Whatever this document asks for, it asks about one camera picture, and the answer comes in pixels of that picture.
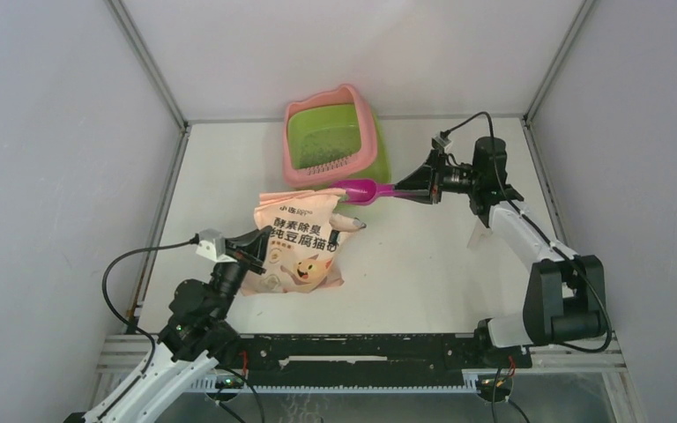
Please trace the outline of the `cat litter bag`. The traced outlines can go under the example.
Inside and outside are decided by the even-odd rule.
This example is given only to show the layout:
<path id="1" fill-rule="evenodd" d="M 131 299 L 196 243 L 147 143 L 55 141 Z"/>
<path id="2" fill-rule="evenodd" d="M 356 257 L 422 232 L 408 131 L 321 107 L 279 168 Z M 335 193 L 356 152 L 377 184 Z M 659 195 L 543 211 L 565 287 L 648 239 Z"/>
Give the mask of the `cat litter bag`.
<path id="1" fill-rule="evenodd" d="M 337 256 L 366 224 L 336 211 L 344 189 L 262 193 L 254 210 L 257 228 L 272 228 L 264 273 L 246 276 L 241 292 L 312 293 L 344 284 Z"/>

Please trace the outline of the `magenta plastic scoop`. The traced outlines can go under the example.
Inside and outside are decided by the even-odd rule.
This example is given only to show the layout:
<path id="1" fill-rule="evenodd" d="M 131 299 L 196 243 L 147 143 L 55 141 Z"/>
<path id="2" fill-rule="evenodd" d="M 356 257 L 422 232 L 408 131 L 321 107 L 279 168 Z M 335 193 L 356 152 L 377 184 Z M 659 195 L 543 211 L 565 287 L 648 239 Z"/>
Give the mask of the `magenta plastic scoop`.
<path id="1" fill-rule="evenodd" d="M 379 183 L 372 179 L 336 181 L 330 187 L 344 190 L 342 202 L 352 205 L 370 205 L 378 198 L 394 197 L 397 194 L 393 184 Z"/>

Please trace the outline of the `pink green litter box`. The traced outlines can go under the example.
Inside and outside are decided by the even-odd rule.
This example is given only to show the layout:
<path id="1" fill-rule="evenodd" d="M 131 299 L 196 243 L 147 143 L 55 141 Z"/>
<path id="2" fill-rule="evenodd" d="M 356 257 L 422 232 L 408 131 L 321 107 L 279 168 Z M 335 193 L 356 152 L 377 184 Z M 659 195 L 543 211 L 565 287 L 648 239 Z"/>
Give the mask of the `pink green litter box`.
<path id="1" fill-rule="evenodd" d="M 288 104 L 282 146 L 283 179 L 294 189 L 345 179 L 391 179 L 381 124 L 353 85 Z"/>

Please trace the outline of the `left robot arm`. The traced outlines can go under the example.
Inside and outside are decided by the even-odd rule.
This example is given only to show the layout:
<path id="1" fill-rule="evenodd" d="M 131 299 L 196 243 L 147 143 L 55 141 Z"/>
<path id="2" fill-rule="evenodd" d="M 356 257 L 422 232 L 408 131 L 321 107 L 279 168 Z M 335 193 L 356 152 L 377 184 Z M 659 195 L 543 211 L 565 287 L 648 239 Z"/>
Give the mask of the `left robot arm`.
<path id="1" fill-rule="evenodd" d="M 149 352 L 130 374 L 97 405 L 74 412 L 69 422 L 154 422 L 191 384 L 216 366 L 238 361 L 239 333 L 227 315 L 250 274 L 264 273 L 272 227 L 227 238 L 206 229 L 172 247 L 193 246 L 214 266 L 208 281 L 182 281 L 168 308 L 167 324 L 153 335 Z"/>

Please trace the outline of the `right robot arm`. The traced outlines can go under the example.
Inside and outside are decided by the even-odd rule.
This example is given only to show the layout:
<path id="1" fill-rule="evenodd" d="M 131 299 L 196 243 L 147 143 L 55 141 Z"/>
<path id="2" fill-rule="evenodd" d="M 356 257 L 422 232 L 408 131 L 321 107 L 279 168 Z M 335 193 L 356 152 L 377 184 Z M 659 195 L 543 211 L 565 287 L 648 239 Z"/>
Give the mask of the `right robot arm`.
<path id="1" fill-rule="evenodd" d="M 605 304 L 602 262 L 580 255 L 551 239 L 536 223 L 519 192 L 506 182 L 506 144 L 481 137 L 472 163 L 454 164 L 437 137 L 425 161 L 395 183 L 401 198 L 438 204 L 445 193 L 466 195 L 472 213 L 503 240 L 529 271 L 521 312 L 480 322 L 475 358 L 495 367 L 510 347 L 561 345 L 573 350 L 578 340 L 603 337 L 606 350 L 613 327 Z"/>

